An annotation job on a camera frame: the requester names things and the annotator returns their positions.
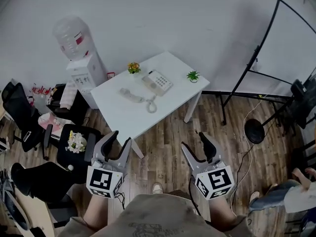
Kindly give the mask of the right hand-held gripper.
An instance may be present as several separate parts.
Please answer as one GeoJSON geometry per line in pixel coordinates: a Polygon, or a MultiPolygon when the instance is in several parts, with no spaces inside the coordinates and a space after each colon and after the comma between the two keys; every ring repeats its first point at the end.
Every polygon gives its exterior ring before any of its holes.
{"type": "Polygon", "coordinates": [[[181,150],[194,175],[195,186],[206,200],[226,195],[235,185],[231,167],[221,156],[219,143],[205,132],[199,132],[206,160],[199,160],[190,147],[182,142],[181,150]]]}

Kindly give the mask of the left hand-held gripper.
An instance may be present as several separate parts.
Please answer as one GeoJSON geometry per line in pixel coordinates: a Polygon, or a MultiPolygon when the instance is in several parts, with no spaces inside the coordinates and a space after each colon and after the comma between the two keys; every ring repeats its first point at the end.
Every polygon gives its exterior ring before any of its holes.
{"type": "Polygon", "coordinates": [[[108,133],[94,147],[86,178],[86,187],[92,195],[115,198],[124,182],[132,139],[129,137],[125,141],[116,160],[109,159],[118,133],[118,130],[108,133]]]}

